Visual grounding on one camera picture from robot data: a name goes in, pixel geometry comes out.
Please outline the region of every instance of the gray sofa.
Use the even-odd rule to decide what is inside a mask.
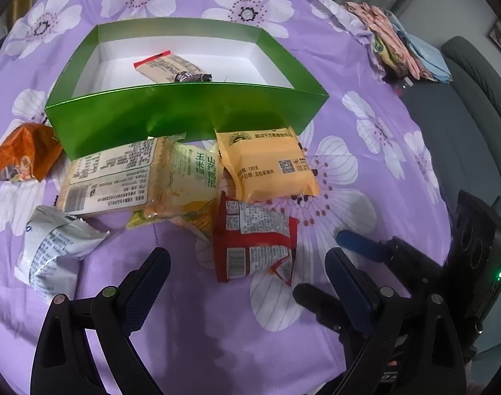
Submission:
[[[420,81],[402,101],[421,127],[450,215],[466,190],[501,216],[501,78],[462,37],[441,51],[453,82]],[[483,326],[472,364],[476,383],[488,383],[501,365],[501,295]]]

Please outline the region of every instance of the pile of clothes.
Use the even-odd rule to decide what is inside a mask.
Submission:
[[[412,76],[417,80],[424,78],[443,83],[452,81],[441,51],[408,34],[391,11],[354,2],[347,2],[345,8],[358,16],[373,33],[373,51],[397,77]]]

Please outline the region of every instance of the orange snack package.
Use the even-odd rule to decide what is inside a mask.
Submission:
[[[52,127],[23,123],[0,146],[0,181],[42,181],[60,153]]]
[[[288,128],[218,133],[221,160],[236,184],[236,199],[254,203],[320,188],[296,134]]]

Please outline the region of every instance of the red snack package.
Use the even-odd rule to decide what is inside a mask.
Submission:
[[[213,233],[219,282],[270,269],[291,286],[298,220],[221,193]]]

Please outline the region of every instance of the blue gripper pad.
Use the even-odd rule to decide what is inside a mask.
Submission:
[[[156,248],[146,259],[139,270],[139,277],[132,287],[131,294],[124,304],[124,321],[122,328],[125,334],[138,331],[144,325],[164,282],[170,274],[170,254],[163,248]]]
[[[341,248],[351,250],[377,263],[384,262],[391,257],[391,250],[385,244],[347,230],[336,235],[336,243]]]
[[[380,300],[340,248],[325,256],[325,271],[354,329],[369,337]]]

